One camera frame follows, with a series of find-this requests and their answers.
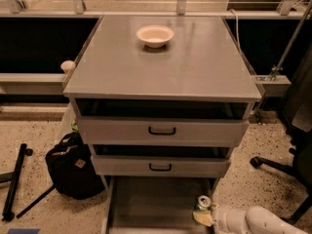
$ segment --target white robotic arm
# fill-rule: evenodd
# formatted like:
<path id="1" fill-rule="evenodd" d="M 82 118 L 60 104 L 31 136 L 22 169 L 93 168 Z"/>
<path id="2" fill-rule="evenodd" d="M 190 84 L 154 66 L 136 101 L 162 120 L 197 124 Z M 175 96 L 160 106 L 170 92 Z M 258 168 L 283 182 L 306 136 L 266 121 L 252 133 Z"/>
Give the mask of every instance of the white robotic arm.
<path id="1" fill-rule="evenodd" d="M 263 207 L 247 211 L 220 206 L 213 210 L 215 233 L 235 234 L 308 234 L 282 221 Z"/>

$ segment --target speckled floor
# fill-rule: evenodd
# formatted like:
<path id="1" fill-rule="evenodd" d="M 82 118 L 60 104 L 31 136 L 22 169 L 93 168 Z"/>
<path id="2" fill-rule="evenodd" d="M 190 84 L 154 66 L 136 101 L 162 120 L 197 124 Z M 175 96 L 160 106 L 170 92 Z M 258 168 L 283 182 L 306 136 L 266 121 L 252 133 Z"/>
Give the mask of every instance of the speckled floor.
<path id="1" fill-rule="evenodd" d="M 21 143 L 34 151 L 23 163 L 13 206 L 16 214 L 52 184 L 44 157 L 55 144 L 61 118 L 61 115 L 48 115 L 43 119 L 29 116 L 0 114 L 0 174 L 14 169 Z M 284 126 L 272 117 L 263 122 L 267 123 L 262 126 L 251 124 L 241 145 L 234 150 L 232 165 L 217 187 L 214 201 L 242 210 L 259 205 L 276 215 L 289 216 L 307 196 L 304 187 L 288 175 L 268 168 L 257 171 L 249 164 L 254 155 L 292 163 L 292 155 L 288 152 L 291 139 L 285 134 Z M 1 211 L 8 189 L 9 183 L 0 184 Z M 100 233 L 105 200 L 105 192 L 76 201 L 65 199 L 55 190 L 22 218 L 1 221 L 0 233 L 5 234 L 10 228 L 40 228 L 42 234 Z M 296 226 L 312 233 L 311 219 L 310 209 Z"/>

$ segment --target backpack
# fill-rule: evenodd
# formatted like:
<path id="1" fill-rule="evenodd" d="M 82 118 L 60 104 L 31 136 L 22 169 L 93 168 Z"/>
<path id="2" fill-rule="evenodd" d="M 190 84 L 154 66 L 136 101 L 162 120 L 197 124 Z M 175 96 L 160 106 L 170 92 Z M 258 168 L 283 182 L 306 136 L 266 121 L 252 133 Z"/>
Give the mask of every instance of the backpack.
<path id="1" fill-rule="evenodd" d="M 78 132 L 63 137 L 46 155 L 48 172 L 56 190 L 74 199 L 87 199 L 102 190 L 104 185 L 96 175 L 91 152 Z"/>

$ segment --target blue mat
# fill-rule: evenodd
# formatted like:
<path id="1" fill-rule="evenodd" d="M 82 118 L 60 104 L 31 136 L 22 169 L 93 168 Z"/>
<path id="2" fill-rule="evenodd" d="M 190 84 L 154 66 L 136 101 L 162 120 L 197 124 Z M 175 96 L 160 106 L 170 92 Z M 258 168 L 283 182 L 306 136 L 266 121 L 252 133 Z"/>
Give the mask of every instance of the blue mat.
<path id="1" fill-rule="evenodd" d="M 40 229 L 10 229 L 8 234 L 37 234 Z"/>

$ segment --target cabinet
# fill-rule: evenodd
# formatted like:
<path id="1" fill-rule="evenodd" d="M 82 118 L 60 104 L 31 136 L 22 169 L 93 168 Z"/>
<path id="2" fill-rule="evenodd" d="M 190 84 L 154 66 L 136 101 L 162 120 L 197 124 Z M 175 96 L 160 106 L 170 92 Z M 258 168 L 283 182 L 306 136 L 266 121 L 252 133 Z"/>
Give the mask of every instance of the cabinet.
<path id="1" fill-rule="evenodd" d="M 149 24 L 174 39 L 144 46 Z M 110 192 L 103 233 L 203 233 L 194 198 L 214 193 L 261 99 L 224 21 L 105 16 L 64 93 Z"/>

